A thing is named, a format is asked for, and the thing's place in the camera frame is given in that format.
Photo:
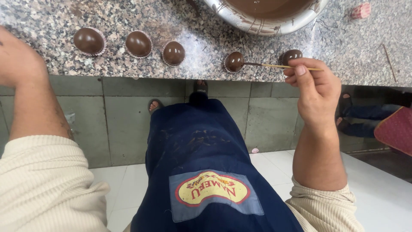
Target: nameru logo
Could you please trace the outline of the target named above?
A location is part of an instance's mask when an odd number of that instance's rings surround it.
[[[175,190],[180,203],[193,207],[211,197],[221,197],[240,204],[249,195],[249,187],[241,180],[212,171],[202,172],[183,181]]]

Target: hand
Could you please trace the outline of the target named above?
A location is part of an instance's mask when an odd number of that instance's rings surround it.
[[[299,87],[297,108],[305,124],[312,130],[335,127],[335,111],[339,101],[341,83],[323,61],[300,58],[289,61],[296,69],[285,69],[285,82]],[[309,71],[309,68],[324,71]]]
[[[0,85],[15,88],[33,81],[48,81],[48,78],[43,58],[0,26]]]

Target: chocolate egg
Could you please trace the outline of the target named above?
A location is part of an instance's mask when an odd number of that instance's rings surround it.
[[[245,57],[240,52],[232,52],[229,56],[226,57],[225,67],[230,72],[240,71],[245,64]]]
[[[105,46],[105,41],[99,32],[87,27],[78,30],[73,37],[73,41],[80,51],[91,55],[100,53]]]
[[[283,54],[282,65],[288,66],[289,65],[288,63],[291,59],[298,59],[302,57],[303,57],[303,54],[301,51],[297,49],[289,50],[285,52],[285,54]]]
[[[164,47],[163,60],[168,65],[178,66],[183,62],[185,56],[185,49],[176,41],[171,41]]]
[[[152,51],[152,42],[142,31],[133,31],[126,38],[128,51],[136,57],[145,57]]]

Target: cream knit sleeve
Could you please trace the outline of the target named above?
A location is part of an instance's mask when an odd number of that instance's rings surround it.
[[[292,178],[292,198],[286,204],[305,232],[364,232],[355,218],[356,199],[348,185],[338,191],[319,191]]]
[[[35,135],[6,144],[0,159],[0,231],[104,232],[110,188],[93,187],[72,140]]]

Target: melted chocolate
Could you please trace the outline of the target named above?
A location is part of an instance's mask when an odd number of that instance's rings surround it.
[[[303,54],[301,51],[297,50],[297,49],[293,49],[293,50],[289,50],[287,52],[285,52],[285,54],[283,54],[283,58],[282,58],[282,65],[289,65],[289,61],[291,59],[298,59],[298,58],[302,58]]]
[[[245,57],[240,52],[232,52],[225,60],[225,67],[231,72],[239,72],[245,64]]]
[[[126,38],[126,47],[132,55],[145,57],[152,51],[152,42],[143,32],[133,31]]]
[[[313,0],[225,0],[246,14],[260,19],[285,19],[308,8]]]
[[[91,28],[78,30],[73,37],[73,41],[80,51],[92,55],[98,54],[104,48],[103,37]]]
[[[163,51],[163,60],[171,66],[178,66],[185,59],[185,49],[183,46],[176,42],[169,42]]]

